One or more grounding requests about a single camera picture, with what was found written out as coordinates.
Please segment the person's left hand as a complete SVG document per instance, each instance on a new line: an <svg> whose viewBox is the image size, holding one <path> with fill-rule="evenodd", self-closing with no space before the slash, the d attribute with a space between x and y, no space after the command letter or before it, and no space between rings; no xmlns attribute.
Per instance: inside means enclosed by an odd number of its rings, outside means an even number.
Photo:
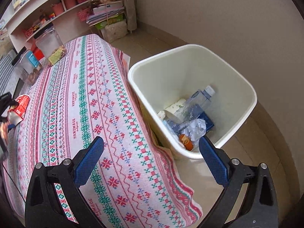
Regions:
<svg viewBox="0 0 304 228"><path fill-rule="evenodd" d="M7 143L8 142L8 122L1 123L0 132L1 132L2 140L5 143Z"/></svg>

